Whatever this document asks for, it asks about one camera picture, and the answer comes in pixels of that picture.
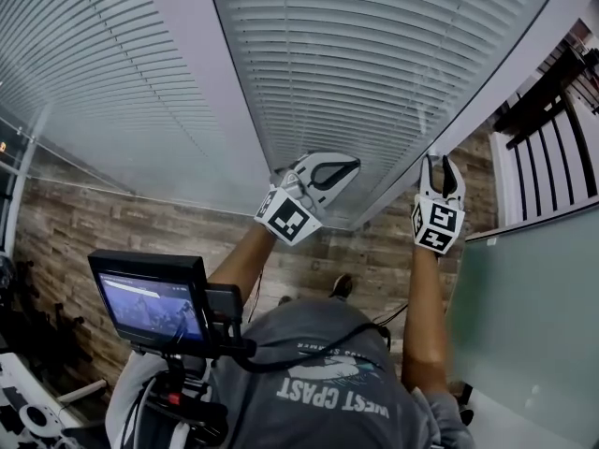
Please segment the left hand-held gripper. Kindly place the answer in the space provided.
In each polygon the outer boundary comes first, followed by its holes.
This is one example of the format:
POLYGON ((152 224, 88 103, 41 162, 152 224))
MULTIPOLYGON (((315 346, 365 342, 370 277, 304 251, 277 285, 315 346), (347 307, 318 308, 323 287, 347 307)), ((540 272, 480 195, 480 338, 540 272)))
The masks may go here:
POLYGON ((270 177, 269 191, 254 220, 277 239, 295 246, 322 227, 330 203, 357 176, 360 160, 342 152, 308 152, 294 167, 270 177))

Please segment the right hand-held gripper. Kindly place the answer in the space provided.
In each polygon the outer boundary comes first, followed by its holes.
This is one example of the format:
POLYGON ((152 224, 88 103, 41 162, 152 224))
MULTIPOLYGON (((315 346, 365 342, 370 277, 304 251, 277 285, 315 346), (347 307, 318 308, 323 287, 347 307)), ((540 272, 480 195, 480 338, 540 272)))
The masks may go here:
POLYGON ((411 215, 413 238, 415 245, 445 255, 458 239, 464 221, 465 212, 460 209, 464 208, 465 183, 457 165, 444 155, 442 195, 448 205, 433 201, 440 193, 434 187, 432 163, 429 155, 421 162, 419 195, 411 215))

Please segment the window blind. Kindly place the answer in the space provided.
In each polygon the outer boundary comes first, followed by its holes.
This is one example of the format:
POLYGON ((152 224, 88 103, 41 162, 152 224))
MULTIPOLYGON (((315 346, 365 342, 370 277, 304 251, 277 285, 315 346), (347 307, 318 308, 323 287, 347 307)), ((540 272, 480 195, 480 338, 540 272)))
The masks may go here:
POLYGON ((213 0, 271 167, 357 157, 347 229, 467 109, 548 0, 213 0))
POLYGON ((0 0, 0 106, 47 109, 43 138, 114 179, 225 143, 153 0, 0 0))

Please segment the person's left forearm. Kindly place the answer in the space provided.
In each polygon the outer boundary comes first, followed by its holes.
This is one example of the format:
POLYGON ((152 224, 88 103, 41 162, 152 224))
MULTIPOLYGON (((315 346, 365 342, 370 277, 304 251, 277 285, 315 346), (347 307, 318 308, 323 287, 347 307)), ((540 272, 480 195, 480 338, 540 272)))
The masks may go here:
POLYGON ((249 295, 275 245, 276 238, 263 225, 253 223, 208 282, 234 284, 249 295))

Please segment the black slatted chair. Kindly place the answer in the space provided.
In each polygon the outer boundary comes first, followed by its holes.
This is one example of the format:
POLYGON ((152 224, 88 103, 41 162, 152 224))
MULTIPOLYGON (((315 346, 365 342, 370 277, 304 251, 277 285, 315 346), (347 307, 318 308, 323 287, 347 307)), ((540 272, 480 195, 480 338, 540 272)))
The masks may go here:
POLYGON ((599 49, 559 44, 500 107, 490 146, 501 226, 599 198, 599 49))

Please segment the person's dark shoe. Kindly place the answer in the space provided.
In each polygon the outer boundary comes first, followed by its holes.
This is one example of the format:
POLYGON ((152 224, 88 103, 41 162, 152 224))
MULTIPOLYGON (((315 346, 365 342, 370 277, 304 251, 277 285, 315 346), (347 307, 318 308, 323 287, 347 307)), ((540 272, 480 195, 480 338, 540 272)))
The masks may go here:
POLYGON ((333 284, 330 297, 346 300, 353 291, 353 279, 350 274, 342 274, 333 284))

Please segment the frosted glass door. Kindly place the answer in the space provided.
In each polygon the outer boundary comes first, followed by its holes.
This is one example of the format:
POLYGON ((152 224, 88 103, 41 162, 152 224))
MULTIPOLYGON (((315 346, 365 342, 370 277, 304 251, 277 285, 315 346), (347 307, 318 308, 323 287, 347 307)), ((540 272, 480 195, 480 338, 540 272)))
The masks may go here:
POLYGON ((467 239, 447 319, 457 379, 599 449, 599 199, 467 239))

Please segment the black box beside monitor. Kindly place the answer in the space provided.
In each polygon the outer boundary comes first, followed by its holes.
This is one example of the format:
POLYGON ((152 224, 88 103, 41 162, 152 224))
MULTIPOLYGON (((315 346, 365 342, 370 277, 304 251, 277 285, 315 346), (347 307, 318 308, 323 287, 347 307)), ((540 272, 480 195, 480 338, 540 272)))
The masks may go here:
POLYGON ((237 285, 209 283, 206 289, 208 321, 213 343, 224 354, 244 348, 241 335, 243 306, 237 285))

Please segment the black chest-mounted monitor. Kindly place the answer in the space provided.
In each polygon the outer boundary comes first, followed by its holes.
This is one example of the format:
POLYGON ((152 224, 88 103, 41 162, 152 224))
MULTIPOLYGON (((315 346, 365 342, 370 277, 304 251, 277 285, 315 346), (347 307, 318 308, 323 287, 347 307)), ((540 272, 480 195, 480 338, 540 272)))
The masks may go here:
POLYGON ((201 257, 95 250, 88 261, 122 339, 167 352, 211 342, 201 257))

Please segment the clear glass partition panel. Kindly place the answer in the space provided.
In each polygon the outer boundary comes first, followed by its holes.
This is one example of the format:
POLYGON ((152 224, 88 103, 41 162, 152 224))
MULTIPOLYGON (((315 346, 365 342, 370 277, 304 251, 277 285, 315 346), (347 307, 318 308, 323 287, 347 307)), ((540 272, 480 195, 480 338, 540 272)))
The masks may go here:
POLYGON ((24 141, 22 152, 15 154, 16 163, 14 166, 8 165, 7 170, 22 173, 25 177, 48 176, 48 170, 33 167, 36 151, 41 150, 42 156, 46 155, 51 160, 60 160, 66 165, 76 168, 79 172, 85 173, 93 180, 99 181, 100 188, 103 190, 116 191, 119 194, 130 196, 137 194, 132 188, 115 180, 108 173, 90 163, 86 155, 84 158, 79 158, 75 153, 68 151, 47 136, 47 133, 53 129, 52 104, 47 104, 42 109, 36 110, 28 122, 0 104, 0 123, 7 126, 17 138, 24 141))

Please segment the black office chair base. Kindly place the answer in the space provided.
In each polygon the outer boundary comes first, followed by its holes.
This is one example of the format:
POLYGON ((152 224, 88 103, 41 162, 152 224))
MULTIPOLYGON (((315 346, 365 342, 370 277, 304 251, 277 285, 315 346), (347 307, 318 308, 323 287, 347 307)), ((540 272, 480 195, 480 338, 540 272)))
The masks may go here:
POLYGON ((40 298, 40 293, 31 282, 33 266, 31 260, 17 263, 15 290, 33 355, 47 366, 76 366, 80 361, 91 363, 93 358, 80 346, 76 336, 76 329, 83 326, 84 318, 66 317, 61 302, 53 304, 53 314, 36 307, 35 299, 40 298))

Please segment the white desk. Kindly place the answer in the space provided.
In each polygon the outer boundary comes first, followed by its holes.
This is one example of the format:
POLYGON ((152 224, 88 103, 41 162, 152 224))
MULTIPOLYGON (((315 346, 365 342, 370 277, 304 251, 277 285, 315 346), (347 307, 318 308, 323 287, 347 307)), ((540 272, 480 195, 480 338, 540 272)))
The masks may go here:
POLYGON ((85 449, 74 437, 66 435, 69 428, 83 425, 72 404, 66 406, 27 368, 14 353, 0 354, 0 449, 85 449), (19 409, 27 404, 48 406, 63 425, 57 438, 33 435, 19 417, 19 409))

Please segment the white round device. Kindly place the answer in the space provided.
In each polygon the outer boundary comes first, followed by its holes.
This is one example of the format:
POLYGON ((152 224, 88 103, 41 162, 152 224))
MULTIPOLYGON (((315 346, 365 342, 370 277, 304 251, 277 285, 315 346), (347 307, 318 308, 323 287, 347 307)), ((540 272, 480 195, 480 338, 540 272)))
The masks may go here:
POLYGON ((57 415, 45 405, 27 404, 19 409, 22 424, 40 438, 57 438, 63 425, 57 415))

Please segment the white angled window frame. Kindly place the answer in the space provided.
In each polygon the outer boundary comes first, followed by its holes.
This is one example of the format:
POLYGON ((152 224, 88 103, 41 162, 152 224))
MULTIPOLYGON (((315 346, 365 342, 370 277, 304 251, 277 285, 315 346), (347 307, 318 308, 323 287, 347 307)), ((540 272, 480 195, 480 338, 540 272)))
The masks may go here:
POLYGON ((590 2, 546 0, 481 88, 438 136, 381 182, 348 228, 356 230, 369 222, 416 182, 420 160, 429 148, 448 154, 469 137, 542 63, 590 2))

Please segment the black glass door bracket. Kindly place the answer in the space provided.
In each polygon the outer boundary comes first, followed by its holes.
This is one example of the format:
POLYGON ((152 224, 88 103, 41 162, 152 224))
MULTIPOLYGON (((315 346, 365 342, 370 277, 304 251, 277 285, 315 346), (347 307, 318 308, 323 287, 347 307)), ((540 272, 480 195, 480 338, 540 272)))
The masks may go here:
POLYGON ((472 423, 475 415, 474 410, 469 406, 472 392, 473 388, 469 384, 463 384, 462 392, 457 397, 460 419, 461 422, 467 427, 472 423))

